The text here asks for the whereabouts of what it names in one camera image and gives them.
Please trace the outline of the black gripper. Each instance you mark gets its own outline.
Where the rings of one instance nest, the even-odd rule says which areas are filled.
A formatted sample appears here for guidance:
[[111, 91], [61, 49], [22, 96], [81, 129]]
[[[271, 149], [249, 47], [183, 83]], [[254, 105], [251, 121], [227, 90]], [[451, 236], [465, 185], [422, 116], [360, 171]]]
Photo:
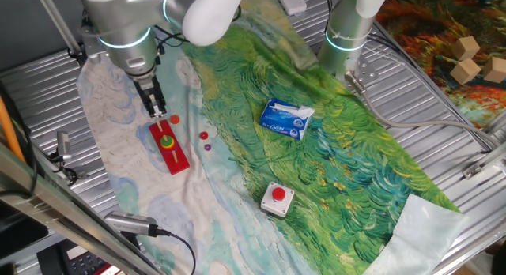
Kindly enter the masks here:
[[162, 118], [167, 113], [164, 95], [156, 76], [134, 80], [134, 86], [151, 117]]

